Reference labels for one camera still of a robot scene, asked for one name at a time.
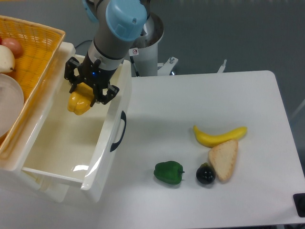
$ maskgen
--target white plastic bin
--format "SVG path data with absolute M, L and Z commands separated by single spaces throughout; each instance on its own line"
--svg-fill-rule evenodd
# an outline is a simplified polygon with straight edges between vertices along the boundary
M 75 57 L 80 62 L 84 58 Z M 41 107 L 20 131 L 20 141 L 10 157 L 0 162 L 0 175 L 19 180 L 36 195 L 57 202 L 63 201 L 70 186 L 97 202 L 126 128 L 131 64 L 120 64 L 111 79 L 120 89 L 116 97 L 106 105 L 95 104 L 80 116 L 67 110 L 71 86 L 63 78 L 64 63 L 60 66 L 50 89 L 52 97 L 47 97 L 46 104 L 39 103 Z

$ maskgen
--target white drawer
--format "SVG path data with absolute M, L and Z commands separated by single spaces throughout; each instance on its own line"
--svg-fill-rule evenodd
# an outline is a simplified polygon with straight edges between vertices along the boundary
M 77 59 L 81 62 L 83 57 L 77 56 Z M 95 104 L 80 116 L 67 110 L 70 85 L 62 77 L 22 171 L 33 177 L 51 179 L 53 184 L 80 187 L 90 199 L 98 201 L 126 128 L 131 97 L 130 69 L 130 62 L 124 61 L 113 75 L 111 84 L 120 89 L 113 100 L 106 105 Z

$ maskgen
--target white plate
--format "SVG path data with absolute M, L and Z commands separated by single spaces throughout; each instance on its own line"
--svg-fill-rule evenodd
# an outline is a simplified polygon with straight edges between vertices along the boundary
M 22 111 L 23 103 L 23 91 L 17 81 L 0 74 L 0 137 L 13 126 Z

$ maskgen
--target green bell pepper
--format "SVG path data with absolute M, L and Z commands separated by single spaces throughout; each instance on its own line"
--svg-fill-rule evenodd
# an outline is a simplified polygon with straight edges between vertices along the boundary
M 156 164 L 155 177 L 170 185 L 178 185 L 182 180 L 183 167 L 178 162 L 167 161 Z

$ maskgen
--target wicker basket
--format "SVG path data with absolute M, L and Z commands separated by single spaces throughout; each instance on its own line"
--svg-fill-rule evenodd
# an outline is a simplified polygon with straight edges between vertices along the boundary
M 0 158 L 2 151 L 16 138 L 18 129 L 31 109 L 37 89 L 43 82 L 46 71 L 65 36 L 65 32 L 16 18 L 0 15 L 0 37 L 17 39 L 23 47 L 23 55 L 16 59 L 15 72 L 7 73 L 21 86 L 24 94 L 24 107 L 7 136 L 0 139 Z

